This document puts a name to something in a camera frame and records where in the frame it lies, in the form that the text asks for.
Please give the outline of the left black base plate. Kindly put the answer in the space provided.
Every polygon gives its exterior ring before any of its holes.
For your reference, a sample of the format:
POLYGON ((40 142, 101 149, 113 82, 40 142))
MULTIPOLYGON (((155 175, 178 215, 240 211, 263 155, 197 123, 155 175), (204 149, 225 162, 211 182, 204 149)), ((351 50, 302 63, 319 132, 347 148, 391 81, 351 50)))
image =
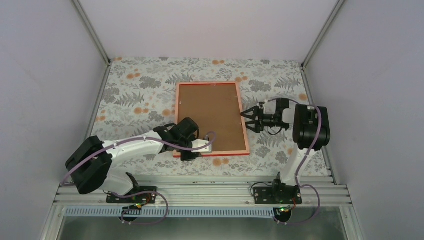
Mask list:
POLYGON ((125 196, 137 194, 139 192, 147 192, 144 194, 138 194, 132 197, 123 198, 118 197, 111 192, 107 193, 106 203, 108 204, 130 204, 130 205, 145 205, 154 204, 156 201, 156 192, 158 188, 156 186, 140 186, 136 189, 131 190, 125 196))

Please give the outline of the aluminium rail base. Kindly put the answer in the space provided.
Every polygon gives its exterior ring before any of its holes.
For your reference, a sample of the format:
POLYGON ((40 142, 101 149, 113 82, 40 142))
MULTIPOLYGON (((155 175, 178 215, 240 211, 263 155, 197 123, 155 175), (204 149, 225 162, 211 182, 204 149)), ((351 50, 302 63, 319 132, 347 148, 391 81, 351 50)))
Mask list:
MULTIPOLYGON (((137 175, 140 185, 156 186, 171 207, 253 207, 250 188, 256 182, 271 182, 272 176, 166 176, 137 175)), ((330 176, 303 176, 302 206, 347 207, 352 200, 345 185, 336 185, 330 176)))

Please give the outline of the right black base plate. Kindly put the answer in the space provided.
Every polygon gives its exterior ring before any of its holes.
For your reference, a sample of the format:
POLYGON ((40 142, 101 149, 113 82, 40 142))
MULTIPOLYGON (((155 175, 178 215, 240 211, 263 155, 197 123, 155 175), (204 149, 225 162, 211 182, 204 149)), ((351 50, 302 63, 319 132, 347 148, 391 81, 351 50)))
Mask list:
POLYGON ((268 186, 254 187, 253 198, 256 205, 301 205, 303 203, 302 194, 297 186, 286 186, 278 190, 268 186))

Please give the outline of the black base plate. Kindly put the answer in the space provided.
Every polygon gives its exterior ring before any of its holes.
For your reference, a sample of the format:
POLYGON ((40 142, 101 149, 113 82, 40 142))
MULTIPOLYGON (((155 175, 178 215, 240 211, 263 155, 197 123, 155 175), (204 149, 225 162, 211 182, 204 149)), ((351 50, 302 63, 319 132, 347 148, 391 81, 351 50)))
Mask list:
POLYGON ((125 196, 137 194, 139 192, 147 192, 144 194, 138 194, 132 197, 123 198, 118 197, 111 192, 107 193, 106 203, 108 204, 130 204, 130 205, 145 205, 154 204, 156 201, 156 192, 158 188, 156 186, 140 186, 136 189, 131 190, 125 196))
POLYGON ((297 186, 286 186, 278 190, 268 186, 254 187, 253 198, 256 205, 301 205, 303 203, 302 194, 297 186))

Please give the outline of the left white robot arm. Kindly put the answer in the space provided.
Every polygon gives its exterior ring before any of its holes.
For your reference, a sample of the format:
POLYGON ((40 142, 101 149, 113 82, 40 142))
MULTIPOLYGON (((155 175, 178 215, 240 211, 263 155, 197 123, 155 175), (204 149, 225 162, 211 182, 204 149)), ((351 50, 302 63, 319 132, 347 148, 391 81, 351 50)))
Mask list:
POLYGON ((158 126, 142 135, 119 140, 100 140, 94 135, 87 138, 66 161, 67 174, 79 194, 103 190, 119 195, 131 203, 139 197, 139 188, 133 174, 118 170, 118 164, 146 155, 180 152, 183 161, 197 158, 210 150, 208 139, 199 138, 199 126, 189 117, 180 123, 158 126))

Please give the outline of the floral patterned table mat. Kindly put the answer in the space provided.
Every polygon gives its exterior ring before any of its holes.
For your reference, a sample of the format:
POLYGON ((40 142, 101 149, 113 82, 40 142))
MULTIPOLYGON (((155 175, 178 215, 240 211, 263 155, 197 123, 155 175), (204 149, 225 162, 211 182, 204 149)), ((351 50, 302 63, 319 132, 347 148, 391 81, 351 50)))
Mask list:
MULTIPOLYGON (((243 109, 278 97, 307 104, 300 64, 289 60, 117 57, 114 59, 92 134, 101 140, 141 135, 175 120, 179 82, 238 82, 243 109)), ((170 152, 140 156, 115 168, 134 175, 275 176, 294 150, 291 131, 247 133, 248 156, 202 157, 182 162, 170 152)))

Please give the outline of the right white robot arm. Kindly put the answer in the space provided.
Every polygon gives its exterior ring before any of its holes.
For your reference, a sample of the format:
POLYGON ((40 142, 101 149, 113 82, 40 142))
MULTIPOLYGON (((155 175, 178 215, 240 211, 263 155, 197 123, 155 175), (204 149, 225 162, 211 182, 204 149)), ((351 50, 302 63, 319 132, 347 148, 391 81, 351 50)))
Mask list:
POLYGON ((331 139, 328 109, 324 106, 300 104, 288 98, 275 98, 275 112, 265 112, 267 101, 240 113, 248 119, 247 129, 259 134, 265 128, 278 127, 280 130, 292 128, 294 148, 283 170, 278 173, 271 185, 271 198, 278 204, 289 197, 300 195, 300 176, 310 156, 327 146, 331 139))

